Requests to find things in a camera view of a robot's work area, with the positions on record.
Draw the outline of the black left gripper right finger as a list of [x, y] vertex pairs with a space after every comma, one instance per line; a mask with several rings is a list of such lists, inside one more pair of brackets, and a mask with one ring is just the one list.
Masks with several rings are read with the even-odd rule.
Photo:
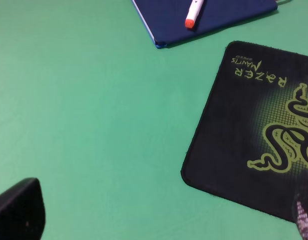
[[308, 240], [308, 169], [302, 171], [296, 182], [292, 216], [303, 240]]

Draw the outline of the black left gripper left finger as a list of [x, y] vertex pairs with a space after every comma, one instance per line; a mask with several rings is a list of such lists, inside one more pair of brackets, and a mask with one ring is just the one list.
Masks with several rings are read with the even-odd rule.
[[25, 178], [0, 194], [0, 240], [40, 240], [45, 224], [38, 178]]

